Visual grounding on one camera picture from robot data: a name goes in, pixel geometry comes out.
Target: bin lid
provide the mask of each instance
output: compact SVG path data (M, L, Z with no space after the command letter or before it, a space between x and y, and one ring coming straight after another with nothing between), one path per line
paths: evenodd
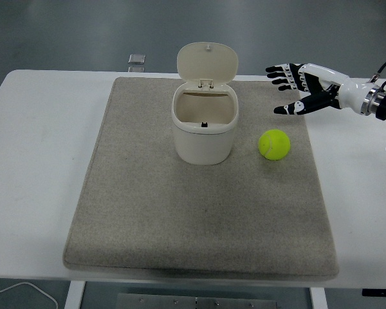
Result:
M226 84L236 76L238 65L236 52L219 43L191 43L178 53L178 73L185 81Z

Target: felt mat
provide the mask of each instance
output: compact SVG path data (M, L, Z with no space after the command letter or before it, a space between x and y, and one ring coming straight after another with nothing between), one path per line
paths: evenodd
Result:
M299 99L269 82L229 85L239 124L229 157L190 165L174 148L175 79L118 78L71 224L64 264L165 277L323 280L338 273L304 117L273 114ZM263 158L281 129L291 150Z

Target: cable on floor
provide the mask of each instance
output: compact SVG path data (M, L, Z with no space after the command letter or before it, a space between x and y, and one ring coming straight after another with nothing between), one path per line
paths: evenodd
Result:
M3 293L11 288L15 288L19 285L30 285L31 287L35 288L36 290L38 290L41 294L45 295L46 297L50 298L56 305L56 309L59 309L59 304L56 302L56 300L54 298L52 298L52 296L50 296L49 294L47 294L45 291L41 290L40 288L38 288L37 286L35 286L34 284L30 283L30 282L20 282L20 283L17 283L16 285L12 285L12 286L9 286L8 288L4 288L2 290L0 290L0 293Z

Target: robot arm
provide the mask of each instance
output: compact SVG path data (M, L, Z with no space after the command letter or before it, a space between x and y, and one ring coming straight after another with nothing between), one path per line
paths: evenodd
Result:
M316 64L281 64L266 68L268 77L274 79L279 90L298 89L309 96L286 106L279 106L274 113L303 115L331 106L351 108L361 115L374 113L377 119L386 120L386 90L375 84L386 63L366 83L360 84L349 76Z

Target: yellow tennis ball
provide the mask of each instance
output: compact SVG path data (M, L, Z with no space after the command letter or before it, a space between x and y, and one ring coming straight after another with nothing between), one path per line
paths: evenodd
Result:
M263 133L259 139L259 151L269 160L283 159L290 150L290 139L287 134L278 129Z

